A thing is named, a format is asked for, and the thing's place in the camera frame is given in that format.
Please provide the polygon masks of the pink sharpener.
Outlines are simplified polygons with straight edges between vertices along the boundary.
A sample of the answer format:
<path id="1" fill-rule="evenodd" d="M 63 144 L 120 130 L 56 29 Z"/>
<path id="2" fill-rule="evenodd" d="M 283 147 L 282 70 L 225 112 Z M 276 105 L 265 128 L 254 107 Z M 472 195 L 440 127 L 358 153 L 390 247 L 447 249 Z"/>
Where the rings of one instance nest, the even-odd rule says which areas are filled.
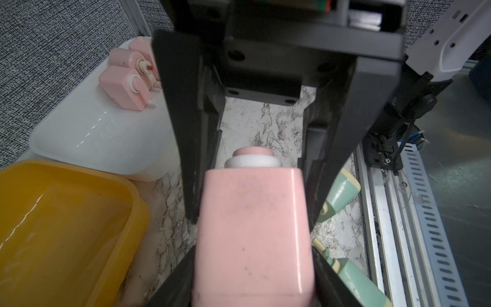
<path id="1" fill-rule="evenodd" d="M 158 101 L 135 69 L 111 65 L 98 78 L 103 90 L 122 109 L 143 111 Z"/>
<path id="2" fill-rule="evenodd" d="M 315 304 L 303 174 L 272 150 L 240 148 L 205 173 L 192 304 Z"/>
<path id="3" fill-rule="evenodd" d="M 153 75 L 153 65 L 138 51 L 114 48 L 109 53 L 109 63 L 111 65 L 136 69 L 143 75 Z"/>
<path id="4" fill-rule="evenodd" d="M 153 66 L 153 74 L 160 81 L 160 75 L 157 68 L 157 63 L 152 50 L 152 39 L 150 37 L 136 37 L 129 44 L 129 49 L 140 52 L 144 58 Z"/>

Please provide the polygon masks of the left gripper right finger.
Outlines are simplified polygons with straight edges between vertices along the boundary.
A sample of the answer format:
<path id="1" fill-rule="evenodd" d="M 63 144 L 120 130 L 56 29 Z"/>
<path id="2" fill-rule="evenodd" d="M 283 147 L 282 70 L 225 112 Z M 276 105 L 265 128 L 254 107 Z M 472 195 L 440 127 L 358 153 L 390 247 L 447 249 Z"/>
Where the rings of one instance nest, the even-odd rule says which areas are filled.
<path id="1" fill-rule="evenodd" d="M 315 271 L 316 306 L 362 307 L 334 269 L 327 263 L 322 253 L 314 246 L 311 249 Z"/>

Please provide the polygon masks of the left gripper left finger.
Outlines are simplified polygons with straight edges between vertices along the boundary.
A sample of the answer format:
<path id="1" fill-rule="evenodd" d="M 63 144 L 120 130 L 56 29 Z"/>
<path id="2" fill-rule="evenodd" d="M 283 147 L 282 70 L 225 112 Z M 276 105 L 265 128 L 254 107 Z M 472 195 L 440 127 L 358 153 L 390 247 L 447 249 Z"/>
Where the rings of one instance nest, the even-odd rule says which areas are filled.
<path id="1" fill-rule="evenodd" d="M 194 260 L 196 247 L 193 246 L 171 272 L 164 283 L 156 290 L 145 306 L 192 306 Z"/>

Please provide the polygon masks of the yellow plastic tray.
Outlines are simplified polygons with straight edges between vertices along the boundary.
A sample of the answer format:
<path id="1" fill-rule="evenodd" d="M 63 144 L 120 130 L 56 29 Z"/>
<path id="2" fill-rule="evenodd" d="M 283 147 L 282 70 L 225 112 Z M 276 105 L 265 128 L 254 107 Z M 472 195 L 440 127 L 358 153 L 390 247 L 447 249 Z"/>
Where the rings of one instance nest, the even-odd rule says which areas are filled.
<path id="1" fill-rule="evenodd" d="M 1 305 L 112 306 L 148 222 L 119 176 L 36 159 L 1 170 Z"/>

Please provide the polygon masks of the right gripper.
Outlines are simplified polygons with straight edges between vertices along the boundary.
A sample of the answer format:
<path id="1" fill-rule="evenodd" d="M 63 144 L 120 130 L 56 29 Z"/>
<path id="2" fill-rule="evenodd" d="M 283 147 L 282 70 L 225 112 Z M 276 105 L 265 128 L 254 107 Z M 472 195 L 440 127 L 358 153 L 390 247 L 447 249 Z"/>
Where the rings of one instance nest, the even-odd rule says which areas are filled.
<path id="1" fill-rule="evenodd" d="M 226 97 L 284 106 L 317 88 L 303 113 L 299 167 L 313 228 L 341 167 L 399 84 L 407 1 L 163 1 L 166 98 Z"/>

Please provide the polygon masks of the white plastic tray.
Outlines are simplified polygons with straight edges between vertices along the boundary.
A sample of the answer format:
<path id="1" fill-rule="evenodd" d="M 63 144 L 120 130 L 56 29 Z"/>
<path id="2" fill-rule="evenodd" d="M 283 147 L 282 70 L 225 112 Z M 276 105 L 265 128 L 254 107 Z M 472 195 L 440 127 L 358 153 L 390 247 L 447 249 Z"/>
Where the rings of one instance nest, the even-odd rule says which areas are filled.
<path id="1" fill-rule="evenodd" d="M 99 83 L 111 67 L 105 59 L 33 130 L 29 148 L 55 161 L 151 182 L 180 166 L 170 116 L 159 88 L 141 111 L 117 105 Z"/>

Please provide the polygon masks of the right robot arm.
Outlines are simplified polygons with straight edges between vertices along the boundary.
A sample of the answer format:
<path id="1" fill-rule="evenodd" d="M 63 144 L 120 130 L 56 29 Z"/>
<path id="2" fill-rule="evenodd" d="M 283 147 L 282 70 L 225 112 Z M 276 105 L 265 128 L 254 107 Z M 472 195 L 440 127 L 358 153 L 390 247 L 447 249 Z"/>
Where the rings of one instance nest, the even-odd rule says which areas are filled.
<path id="1" fill-rule="evenodd" d="M 174 32 L 152 41 L 177 141 L 185 213 L 196 223 L 227 97 L 304 111 L 299 166 L 309 222 L 366 135 L 395 141 L 490 36 L 489 1 L 454 1 L 409 48 L 406 1 L 164 1 Z"/>

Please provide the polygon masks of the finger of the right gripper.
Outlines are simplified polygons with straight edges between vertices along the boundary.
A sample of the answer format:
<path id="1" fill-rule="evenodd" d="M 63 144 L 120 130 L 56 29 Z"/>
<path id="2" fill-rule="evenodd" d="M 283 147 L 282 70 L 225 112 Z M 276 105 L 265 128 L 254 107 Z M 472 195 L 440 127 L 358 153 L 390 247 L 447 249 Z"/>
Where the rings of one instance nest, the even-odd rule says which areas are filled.
<path id="1" fill-rule="evenodd" d="M 178 145 L 185 215 L 197 224 L 205 172 L 221 139 L 224 90 L 199 37 L 158 30 L 152 50 Z"/>

